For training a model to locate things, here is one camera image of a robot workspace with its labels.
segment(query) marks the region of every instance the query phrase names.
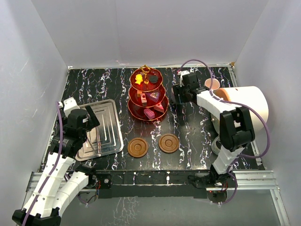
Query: round coaster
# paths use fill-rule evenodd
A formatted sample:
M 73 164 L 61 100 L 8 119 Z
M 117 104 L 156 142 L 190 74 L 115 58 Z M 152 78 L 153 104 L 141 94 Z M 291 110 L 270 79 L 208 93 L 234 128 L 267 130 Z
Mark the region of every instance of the round coaster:
M 179 148 L 179 139 L 176 135 L 166 133 L 159 140 L 159 147 L 163 152 L 173 153 Z
M 128 143 L 127 151 L 131 156 L 140 158 L 147 153 L 148 148 L 148 144 L 144 139 L 134 138 Z
M 156 83 L 158 81 L 158 77 L 155 75 L 149 76 L 148 79 L 151 83 Z

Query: purple object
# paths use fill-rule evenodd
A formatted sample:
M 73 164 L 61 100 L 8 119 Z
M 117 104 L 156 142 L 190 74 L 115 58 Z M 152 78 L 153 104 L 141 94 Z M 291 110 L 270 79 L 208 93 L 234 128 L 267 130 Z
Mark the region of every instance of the purple object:
M 159 100 L 160 94 L 159 92 L 155 92 L 155 93 L 146 93 L 146 96 L 151 99 L 154 102 L 157 102 Z
M 144 114 L 149 118 L 149 119 L 154 119 L 155 118 L 155 113 L 151 111 L 149 108 L 144 109 Z

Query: gray floor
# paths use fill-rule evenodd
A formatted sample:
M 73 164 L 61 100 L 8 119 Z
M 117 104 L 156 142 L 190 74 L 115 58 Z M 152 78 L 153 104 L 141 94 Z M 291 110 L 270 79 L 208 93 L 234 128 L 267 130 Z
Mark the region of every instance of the gray floor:
M 96 200 L 86 208 L 74 199 L 61 225 L 279 226 L 280 222 L 269 190 L 244 190 L 221 207 L 190 197 L 133 197 Z

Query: gold rim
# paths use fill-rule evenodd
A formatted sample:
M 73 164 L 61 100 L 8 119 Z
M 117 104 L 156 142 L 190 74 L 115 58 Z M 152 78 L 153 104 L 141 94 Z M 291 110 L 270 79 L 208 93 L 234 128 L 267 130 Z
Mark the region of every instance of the gold rim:
M 163 89 L 164 89 L 164 97 L 166 97 L 166 89 L 164 88 L 163 85 L 160 85 L 160 86 L 163 87 Z M 130 96 L 130 89 L 128 90 L 128 97 L 130 98 L 130 100 L 132 100 L 132 99 L 131 99 L 131 96 Z M 153 106 L 150 106 L 150 107 L 154 107 L 154 106 L 160 104 L 163 100 L 164 100 L 164 98 L 163 98 L 159 103 L 157 103 L 157 104 L 155 104 L 155 105 L 153 105 Z M 136 104 L 136 103 L 134 103 L 134 102 L 133 102 L 133 104 L 136 105 L 136 106 L 139 106 L 139 107 L 144 107 L 144 106 L 138 105 L 138 104 Z
M 162 83 L 163 83 L 163 76 L 162 76 L 161 72 L 160 72 L 159 70 L 155 69 L 155 68 L 152 68 L 152 67 L 150 67 L 150 68 L 153 69 L 153 70 L 155 70 L 155 71 L 157 71 L 157 72 L 159 72 L 159 74 L 161 75 L 161 78 L 162 78 L 162 82 L 160 83 L 160 85 L 162 85 Z M 131 75 L 131 77 L 130 77 L 130 81 L 131 81 L 132 76 L 133 76 L 133 75 L 135 74 L 135 72 L 138 71 L 138 70 L 141 70 L 141 68 L 138 68 L 137 70 L 135 70 L 135 71 L 132 73 L 132 75 Z M 153 89 L 153 90 L 148 90 L 147 92 L 152 92 L 152 91 L 158 89 L 158 88 L 160 87 L 160 85 L 159 85 L 157 88 Z
M 130 109 L 129 106 L 128 106 L 128 102 L 129 102 L 129 101 L 132 101 L 131 99 L 129 99 L 129 101 L 127 102 L 127 108 L 128 108 L 128 110 L 130 111 L 131 115 L 134 116 L 135 118 L 139 119 L 139 120 L 142 120 L 142 121 L 154 121 L 154 120 L 157 120 L 157 119 L 163 117 L 163 116 L 166 114 L 167 110 L 168 110 L 169 101 L 168 101 L 167 96 L 164 96 L 164 98 L 167 99 L 167 107 L 166 107 L 166 110 L 165 110 L 165 112 L 164 112 L 161 116 L 159 116 L 159 117 L 157 117 L 157 118 L 155 118 L 155 119 L 148 119 L 148 120 L 146 120 L 146 119 L 140 119 L 140 118 L 134 116 L 133 113 L 132 113 L 132 111 L 131 111 L 131 109 Z

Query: robotic arm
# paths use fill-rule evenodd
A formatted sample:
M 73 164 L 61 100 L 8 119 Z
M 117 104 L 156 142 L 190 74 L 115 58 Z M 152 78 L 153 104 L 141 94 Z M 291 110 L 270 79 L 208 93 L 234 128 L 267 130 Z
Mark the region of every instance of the robotic arm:
M 92 181 L 94 169 L 87 165 L 79 165 L 70 180 L 58 191 L 66 171 L 75 162 L 76 153 L 87 140 L 87 132 L 100 125 L 91 107 L 80 109 L 74 98 L 64 101 L 64 110 L 61 114 L 63 120 L 61 154 L 58 156 L 60 136 L 56 134 L 51 142 L 45 169 L 32 197 L 22 210 L 15 210 L 13 214 L 12 219 L 20 226 L 60 225 L 61 216 L 67 206 L 81 189 Z
M 180 84 L 172 88 L 172 100 L 176 104 L 194 102 L 208 110 L 220 120 L 221 151 L 210 168 L 208 177 L 203 178 L 204 186 L 224 183 L 232 171 L 232 165 L 241 152 L 255 139 L 249 109 L 222 103 L 213 98 L 207 89 L 200 87 L 195 73 L 178 73 Z

